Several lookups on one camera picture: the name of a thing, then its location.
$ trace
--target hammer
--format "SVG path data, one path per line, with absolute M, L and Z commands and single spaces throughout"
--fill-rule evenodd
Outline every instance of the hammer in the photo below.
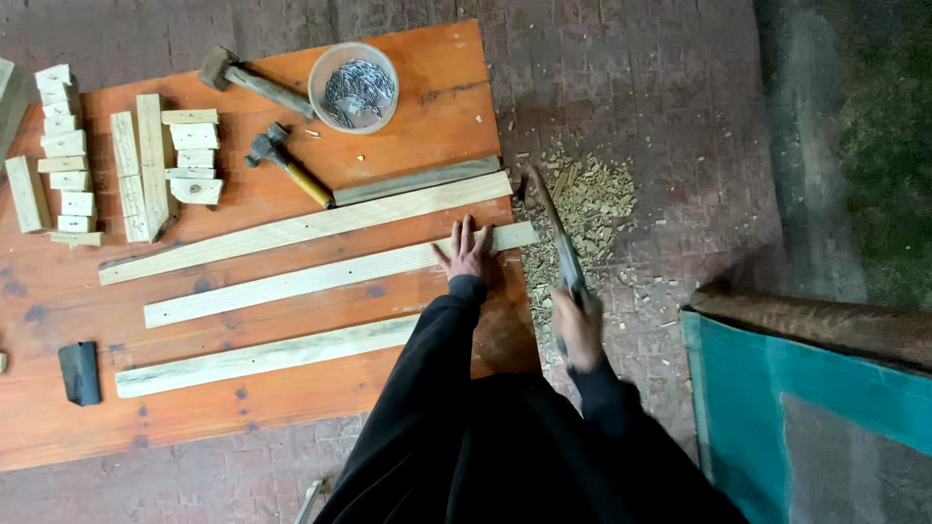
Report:
M 284 169 L 295 184 L 301 186 L 311 197 L 320 202 L 324 209 L 334 207 L 334 197 L 311 180 L 288 153 L 279 149 L 279 145 L 286 138 L 288 138 L 288 131 L 280 123 L 272 122 L 272 125 L 268 126 L 268 131 L 260 132 L 253 138 L 251 143 L 253 150 L 246 156 L 246 165 L 251 168 L 258 167 L 260 160 L 269 159 Z
M 239 66 L 239 62 L 240 59 L 235 54 L 220 46 L 214 46 L 204 58 L 204 64 L 198 71 L 198 78 L 218 91 L 225 90 L 230 82 L 233 82 L 274 103 L 297 111 L 308 120 L 314 118 L 314 110 L 306 97 L 243 69 Z

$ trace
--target sawdust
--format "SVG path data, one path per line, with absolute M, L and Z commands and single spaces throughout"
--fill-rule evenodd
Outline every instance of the sawdust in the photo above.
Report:
M 630 172 L 634 162 L 631 159 L 607 161 L 597 153 L 573 158 L 563 149 L 545 156 L 541 174 L 547 181 L 564 229 L 579 253 L 589 287 L 598 290 L 602 283 L 592 269 L 610 262 L 619 231 L 631 231 L 637 226 L 632 215 L 637 204 Z M 532 190 L 531 194 L 536 196 L 537 191 Z M 524 248 L 521 259 L 528 283 L 531 317 L 538 341 L 543 341 L 551 336 L 553 304 L 547 288 L 559 282 L 559 258 L 554 230 L 543 213 L 542 204 L 537 199 L 528 199 L 527 205 L 525 211 L 540 234 L 541 242 Z

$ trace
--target dirty floor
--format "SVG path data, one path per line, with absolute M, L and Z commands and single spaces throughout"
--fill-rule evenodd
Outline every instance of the dirty floor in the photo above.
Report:
M 633 161 L 637 226 L 618 232 L 593 269 L 606 302 L 606 347 L 646 408 L 695 456 L 677 307 L 696 283 L 733 266 L 737 281 L 764 289 L 782 274 L 750 0 L 0 6 L 0 56 L 32 70 L 68 62 L 82 90 L 196 69 L 212 44 L 256 59 L 478 18 L 506 165 L 517 168 L 518 153 L 538 159 L 561 147 L 568 157 Z M 514 207 L 540 212 L 531 192 L 519 191 Z M 541 340 L 546 376 L 572 397 L 550 345 Z M 10 521 L 292 522 L 304 490 L 339 470 L 364 422 L 362 414 L 260 428 L 5 473 L 0 507 Z

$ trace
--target yellow hammer handle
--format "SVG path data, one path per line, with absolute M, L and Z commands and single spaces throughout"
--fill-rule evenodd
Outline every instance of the yellow hammer handle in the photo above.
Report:
M 303 171 L 301 171 L 301 168 L 297 167 L 293 162 L 288 163 L 288 167 L 285 168 L 285 172 L 287 172 L 288 176 L 290 176 L 291 179 L 295 181 L 295 184 L 298 184 L 317 202 L 320 202 L 324 209 L 330 209 L 334 207 L 334 198 L 330 196 L 330 193 L 327 193 L 326 190 L 315 184 L 314 181 L 311 180 Z

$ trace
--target black clothing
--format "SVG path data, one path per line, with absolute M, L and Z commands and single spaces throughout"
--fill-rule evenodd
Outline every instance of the black clothing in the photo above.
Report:
M 315 522 L 744 522 L 608 362 L 570 373 L 582 417 L 540 376 L 470 380 L 485 300 L 458 276 L 421 314 Z

